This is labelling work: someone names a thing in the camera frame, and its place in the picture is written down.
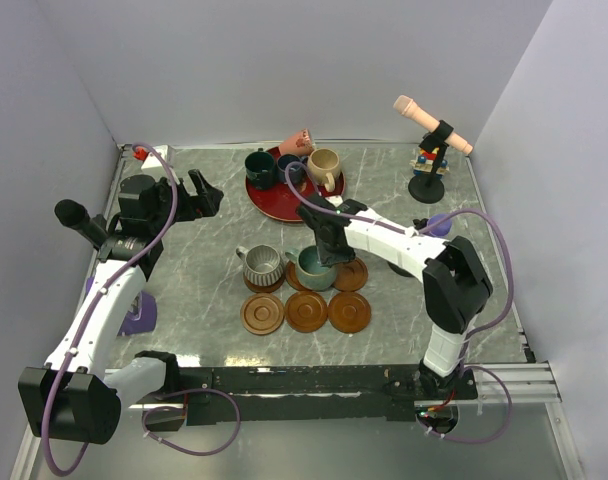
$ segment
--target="red tray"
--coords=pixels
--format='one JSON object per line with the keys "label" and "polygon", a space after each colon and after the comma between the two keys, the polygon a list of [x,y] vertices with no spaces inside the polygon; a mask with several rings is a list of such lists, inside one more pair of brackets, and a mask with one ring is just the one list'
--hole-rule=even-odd
{"label": "red tray", "polygon": [[[277,148],[267,150],[273,157],[279,156]],[[323,186],[319,186],[320,193],[324,197],[332,195],[342,195],[344,193],[345,183],[344,174],[341,173],[337,179],[335,190],[328,192]],[[298,185],[299,192],[307,197],[315,190],[313,184],[304,176],[304,181]],[[260,212],[264,215],[288,223],[302,223],[302,219],[295,213],[295,209],[300,204],[293,192],[288,188],[288,185],[277,183],[269,190],[258,190],[250,184],[246,178],[246,193]]]}

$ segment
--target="white enclosure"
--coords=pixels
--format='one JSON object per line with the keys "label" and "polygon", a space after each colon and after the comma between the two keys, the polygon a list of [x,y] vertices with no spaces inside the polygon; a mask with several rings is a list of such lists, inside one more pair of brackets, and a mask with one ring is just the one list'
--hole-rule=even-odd
{"label": "white enclosure", "polygon": [[400,94],[475,144],[529,341],[608,479],[608,0],[0,0],[0,479],[90,255],[53,206],[100,210],[116,142],[417,141]]}

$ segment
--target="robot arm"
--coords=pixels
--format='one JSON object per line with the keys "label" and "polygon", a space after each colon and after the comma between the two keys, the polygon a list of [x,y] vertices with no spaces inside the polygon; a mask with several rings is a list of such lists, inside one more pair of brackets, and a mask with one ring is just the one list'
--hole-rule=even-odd
{"label": "robot arm", "polygon": [[[420,365],[421,380],[429,391],[450,382],[460,361],[466,332],[493,293],[491,282],[470,241],[421,235],[378,215],[366,205],[340,197],[314,194],[315,205],[372,219],[373,223],[326,214],[302,204],[298,214],[313,229],[324,265],[347,262],[354,249],[371,252],[411,273],[424,284],[426,310],[433,321],[428,349]],[[383,220],[404,235],[375,224]]]}
{"label": "robot arm", "polygon": [[[177,180],[178,204],[174,222],[215,216],[223,193],[206,182],[197,170],[189,172],[197,195],[189,195]],[[75,319],[44,367],[24,369],[19,391],[29,425],[41,436],[47,396],[61,372],[65,355],[73,358],[63,372],[50,416],[49,436],[62,440],[106,443],[117,428],[122,409],[147,394],[179,389],[179,367],[175,355],[141,352],[128,366],[106,375],[109,353],[133,299],[139,295],[163,251],[157,243],[128,268],[106,291],[103,285],[159,234],[171,211],[171,188],[166,178],[155,181],[134,175],[120,184],[120,212],[107,230],[103,218],[90,219],[86,209],[72,200],[55,208],[60,222],[78,231],[98,251],[94,281]],[[94,309],[97,293],[103,293]],[[77,348],[71,348],[83,317],[92,315]]]}

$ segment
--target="navy blue mug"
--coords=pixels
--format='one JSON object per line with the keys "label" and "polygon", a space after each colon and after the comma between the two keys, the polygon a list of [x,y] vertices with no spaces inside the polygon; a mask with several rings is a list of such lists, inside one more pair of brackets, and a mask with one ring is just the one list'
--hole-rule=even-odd
{"label": "navy blue mug", "polygon": [[244,166],[248,181],[258,190],[268,190],[275,185],[275,160],[270,153],[260,148],[246,157]]}
{"label": "navy blue mug", "polygon": [[291,182],[293,182],[293,185],[297,185],[302,181],[304,169],[302,168],[300,157],[287,153],[286,155],[282,155],[277,160],[277,179],[280,182],[286,183],[286,166],[293,162],[297,163],[297,165],[291,167],[289,171]]}

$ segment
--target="mug handle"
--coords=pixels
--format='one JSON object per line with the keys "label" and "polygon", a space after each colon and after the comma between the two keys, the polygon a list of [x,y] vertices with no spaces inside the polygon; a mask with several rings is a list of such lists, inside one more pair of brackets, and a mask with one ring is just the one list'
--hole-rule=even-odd
{"label": "mug handle", "polygon": [[284,252],[284,255],[286,255],[286,258],[288,258],[291,262],[297,265],[297,259],[300,256],[299,250],[297,250],[296,248],[289,248]]}
{"label": "mug handle", "polygon": [[237,247],[235,249],[235,253],[238,257],[240,257],[240,260],[244,261],[244,259],[246,258],[246,255],[248,255],[248,248]]}
{"label": "mug handle", "polygon": [[324,182],[324,188],[330,192],[335,190],[335,178],[331,173],[326,174],[326,182]]}

